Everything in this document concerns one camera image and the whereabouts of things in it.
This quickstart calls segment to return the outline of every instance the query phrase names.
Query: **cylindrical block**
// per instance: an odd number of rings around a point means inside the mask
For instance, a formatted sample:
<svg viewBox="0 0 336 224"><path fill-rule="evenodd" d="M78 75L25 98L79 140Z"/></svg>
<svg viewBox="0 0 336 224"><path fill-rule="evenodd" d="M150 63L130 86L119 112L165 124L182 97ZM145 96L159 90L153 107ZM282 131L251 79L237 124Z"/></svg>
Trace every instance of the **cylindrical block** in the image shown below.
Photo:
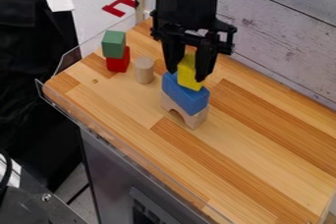
<svg viewBox="0 0 336 224"><path fill-rule="evenodd" d="M154 79L154 61L149 57L139 57L136 61L136 79L140 84L149 84Z"/></svg>

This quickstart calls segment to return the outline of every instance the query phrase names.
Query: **wooden tabletop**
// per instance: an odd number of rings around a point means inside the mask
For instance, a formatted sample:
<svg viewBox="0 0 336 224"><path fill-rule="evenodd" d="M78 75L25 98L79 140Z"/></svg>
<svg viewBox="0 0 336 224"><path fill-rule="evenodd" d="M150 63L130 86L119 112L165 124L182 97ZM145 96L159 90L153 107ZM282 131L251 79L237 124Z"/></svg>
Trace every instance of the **wooden tabletop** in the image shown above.
<svg viewBox="0 0 336 224"><path fill-rule="evenodd" d="M336 189L336 114L220 56L205 83L208 120L192 131L160 107L165 67L149 28L128 31L127 44L133 62L155 60L152 84L136 82L133 64L126 74L107 71L98 50L44 93L219 223L212 208L236 223L317 223Z"/></svg>

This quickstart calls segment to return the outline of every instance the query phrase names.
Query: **gray metal frame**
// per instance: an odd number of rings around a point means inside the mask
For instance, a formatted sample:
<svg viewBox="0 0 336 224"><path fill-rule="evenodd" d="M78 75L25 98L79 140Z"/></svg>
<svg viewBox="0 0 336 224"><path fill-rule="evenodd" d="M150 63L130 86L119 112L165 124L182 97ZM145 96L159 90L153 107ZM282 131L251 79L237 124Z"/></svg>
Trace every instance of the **gray metal frame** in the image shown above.
<svg viewBox="0 0 336 224"><path fill-rule="evenodd" d="M21 173L20 189L31 194L53 224L87 224L65 202L41 186L25 169Z"/></svg>
<svg viewBox="0 0 336 224"><path fill-rule="evenodd" d="M85 167L91 183L98 220L101 224L134 224L132 217L133 195L137 189L157 207L164 209L166 219L182 224L211 223L187 202L171 195L155 182L154 178L123 155L104 139L82 130Z"/></svg>

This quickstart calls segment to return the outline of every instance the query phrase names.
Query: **yellow block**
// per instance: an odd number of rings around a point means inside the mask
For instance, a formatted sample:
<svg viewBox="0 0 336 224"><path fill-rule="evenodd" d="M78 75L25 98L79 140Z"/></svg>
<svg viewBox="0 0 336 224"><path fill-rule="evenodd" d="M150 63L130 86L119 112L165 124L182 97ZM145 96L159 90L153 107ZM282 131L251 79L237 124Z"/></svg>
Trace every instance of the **yellow block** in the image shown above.
<svg viewBox="0 0 336 224"><path fill-rule="evenodd" d="M178 84L199 91L203 87L203 82L198 83L195 75L195 54L187 53L178 65Z"/></svg>

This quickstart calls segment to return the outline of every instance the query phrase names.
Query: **black cable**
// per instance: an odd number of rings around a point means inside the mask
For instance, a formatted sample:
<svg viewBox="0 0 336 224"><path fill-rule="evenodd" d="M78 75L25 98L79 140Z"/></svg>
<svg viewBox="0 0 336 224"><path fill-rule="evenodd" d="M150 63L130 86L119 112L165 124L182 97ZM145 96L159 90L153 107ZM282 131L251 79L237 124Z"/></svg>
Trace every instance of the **black cable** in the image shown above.
<svg viewBox="0 0 336 224"><path fill-rule="evenodd" d="M8 183L11 179L13 163L12 159L9 157L9 155L5 150L0 149L0 154L2 154L6 160L6 172L4 174L4 177L2 178L2 181L0 182L0 206L1 206L1 202L5 196Z"/></svg>

